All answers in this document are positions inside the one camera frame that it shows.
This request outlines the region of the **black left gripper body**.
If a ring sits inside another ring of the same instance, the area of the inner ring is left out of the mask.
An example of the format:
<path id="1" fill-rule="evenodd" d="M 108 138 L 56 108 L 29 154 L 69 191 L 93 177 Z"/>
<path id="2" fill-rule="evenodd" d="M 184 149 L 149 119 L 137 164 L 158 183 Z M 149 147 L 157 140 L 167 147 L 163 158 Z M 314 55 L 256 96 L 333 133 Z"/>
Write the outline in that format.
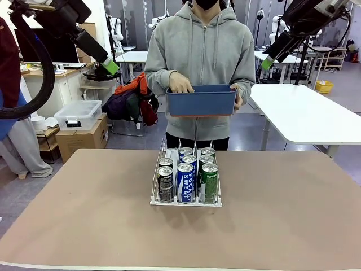
<path id="1" fill-rule="evenodd" d="M 39 12 L 39 24 L 55 38 L 78 33 L 77 24 L 82 24 L 91 15 L 83 1 L 50 1 L 51 11 Z"/>

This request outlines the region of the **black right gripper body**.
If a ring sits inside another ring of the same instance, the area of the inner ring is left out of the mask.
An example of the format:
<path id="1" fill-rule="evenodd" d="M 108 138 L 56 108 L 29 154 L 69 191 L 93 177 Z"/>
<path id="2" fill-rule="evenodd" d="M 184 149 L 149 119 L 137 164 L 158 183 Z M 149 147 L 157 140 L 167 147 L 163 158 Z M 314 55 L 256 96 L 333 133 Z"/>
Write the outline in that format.
<path id="1" fill-rule="evenodd" d="M 305 37 L 318 33 L 329 23 L 331 16 L 324 8 L 317 7 L 322 1 L 292 1 L 283 13 L 282 20 L 290 27 L 289 33 L 295 37 Z"/>

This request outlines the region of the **person's left hand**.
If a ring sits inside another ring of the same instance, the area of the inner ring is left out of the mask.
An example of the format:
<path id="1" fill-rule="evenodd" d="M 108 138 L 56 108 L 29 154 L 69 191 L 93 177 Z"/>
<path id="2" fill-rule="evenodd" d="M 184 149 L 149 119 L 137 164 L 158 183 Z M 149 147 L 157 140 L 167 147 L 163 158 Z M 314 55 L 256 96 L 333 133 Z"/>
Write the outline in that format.
<path id="1" fill-rule="evenodd" d="M 238 111 L 242 105 L 243 105 L 243 88 L 238 84 L 238 83 L 234 83 L 230 86 L 230 88 L 234 91 L 236 91 L 236 98 L 235 98 L 235 103 L 234 103 L 234 113 L 236 111 Z"/>

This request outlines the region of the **person's right hand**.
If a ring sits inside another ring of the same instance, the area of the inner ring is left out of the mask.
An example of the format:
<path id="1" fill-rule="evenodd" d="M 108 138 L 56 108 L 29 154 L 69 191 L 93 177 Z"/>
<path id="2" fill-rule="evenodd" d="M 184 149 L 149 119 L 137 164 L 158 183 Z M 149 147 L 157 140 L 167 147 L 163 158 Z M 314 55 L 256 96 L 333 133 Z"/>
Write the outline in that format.
<path id="1" fill-rule="evenodd" d="M 169 77 L 169 88 L 173 93 L 193 93 L 194 89 L 188 78 L 178 72 L 172 72 Z"/>

